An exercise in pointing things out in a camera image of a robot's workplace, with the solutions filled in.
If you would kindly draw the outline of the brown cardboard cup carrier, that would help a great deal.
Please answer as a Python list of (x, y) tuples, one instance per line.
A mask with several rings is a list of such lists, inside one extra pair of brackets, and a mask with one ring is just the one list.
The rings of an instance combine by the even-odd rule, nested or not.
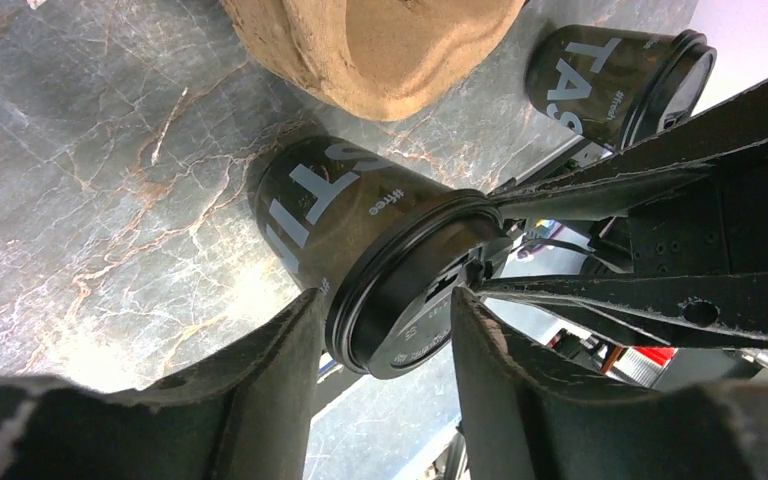
[(500, 44), (521, 1), (255, 0), (223, 9), (260, 65), (356, 117), (403, 120)]

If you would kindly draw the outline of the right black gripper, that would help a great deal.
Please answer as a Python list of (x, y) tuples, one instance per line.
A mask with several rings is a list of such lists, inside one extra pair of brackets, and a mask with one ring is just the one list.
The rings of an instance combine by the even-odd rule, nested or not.
[(656, 346), (768, 349), (768, 79), (585, 168), (489, 198), (511, 219), (622, 216), (611, 238), (634, 272), (661, 275), (501, 278), (476, 293)]

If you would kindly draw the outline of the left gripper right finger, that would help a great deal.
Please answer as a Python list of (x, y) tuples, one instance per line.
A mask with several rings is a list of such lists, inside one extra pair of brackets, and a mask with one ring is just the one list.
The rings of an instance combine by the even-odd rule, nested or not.
[(661, 393), (534, 342), (467, 289), (451, 315), (473, 478), (768, 479), (768, 383)]

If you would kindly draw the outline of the black coffee cup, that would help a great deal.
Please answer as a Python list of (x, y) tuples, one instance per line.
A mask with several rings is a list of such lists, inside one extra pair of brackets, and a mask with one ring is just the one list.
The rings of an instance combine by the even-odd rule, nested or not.
[(332, 295), (391, 225), (450, 190), (347, 140), (318, 135), (269, 156), (250, 178), (248, 201), (292, 281)]
[(534, 50), (525, 76), (535, 110), (612, 151), (631, 142), (630, 122), (675, 37), (567, 25)]

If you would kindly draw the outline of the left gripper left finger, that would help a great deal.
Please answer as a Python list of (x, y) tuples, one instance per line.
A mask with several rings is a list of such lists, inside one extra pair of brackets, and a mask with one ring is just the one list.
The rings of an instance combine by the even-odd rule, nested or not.
[(299, 479), (322, 352), (321, 293), (151, 386), (103, 394), (0, 377), (0, 479)]

